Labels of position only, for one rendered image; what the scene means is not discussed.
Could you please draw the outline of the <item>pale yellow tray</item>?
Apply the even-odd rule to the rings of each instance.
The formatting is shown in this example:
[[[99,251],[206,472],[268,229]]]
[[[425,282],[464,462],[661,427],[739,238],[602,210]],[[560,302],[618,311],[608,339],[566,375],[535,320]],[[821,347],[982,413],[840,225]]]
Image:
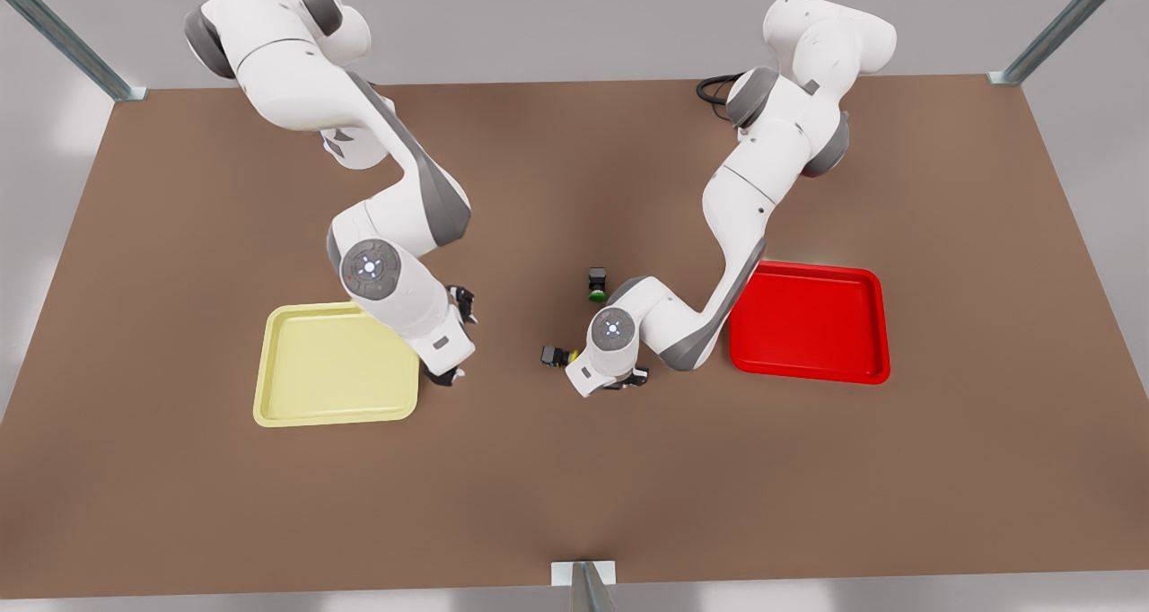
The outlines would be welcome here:
[[[267,318],[253,417],[264,428],[404,419],[421,361],[355,302],[282,305]]]

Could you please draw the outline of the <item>silver frame post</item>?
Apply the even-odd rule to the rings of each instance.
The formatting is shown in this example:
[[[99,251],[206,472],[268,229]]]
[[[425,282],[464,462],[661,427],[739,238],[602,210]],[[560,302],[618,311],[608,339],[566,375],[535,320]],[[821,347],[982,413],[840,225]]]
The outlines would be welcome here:
[[[987,73],[994,87],[1019,87],[1108,0],[1071,0],[1003,71]]]
[[[617,612],[608,591],[617,583],[615,561],[553,561],[550,571],[552,586],[569,587],[569,612]]]
[[[61,20],[44,0],[3,0],[22,20],[44,36],[71,64],[87,76],[97,87],[115,102],[146,100],[148,90],[132,87],[103,57],[100,57],[85,40],[75,34],[65,21]]]

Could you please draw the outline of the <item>red tray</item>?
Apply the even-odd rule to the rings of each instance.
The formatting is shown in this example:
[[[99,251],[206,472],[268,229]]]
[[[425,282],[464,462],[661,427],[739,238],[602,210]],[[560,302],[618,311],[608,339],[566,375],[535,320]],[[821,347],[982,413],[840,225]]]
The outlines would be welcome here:
[[[728,318],[728,355],[745,373],[886,382],[879,278],[862,268],[759,261]]]

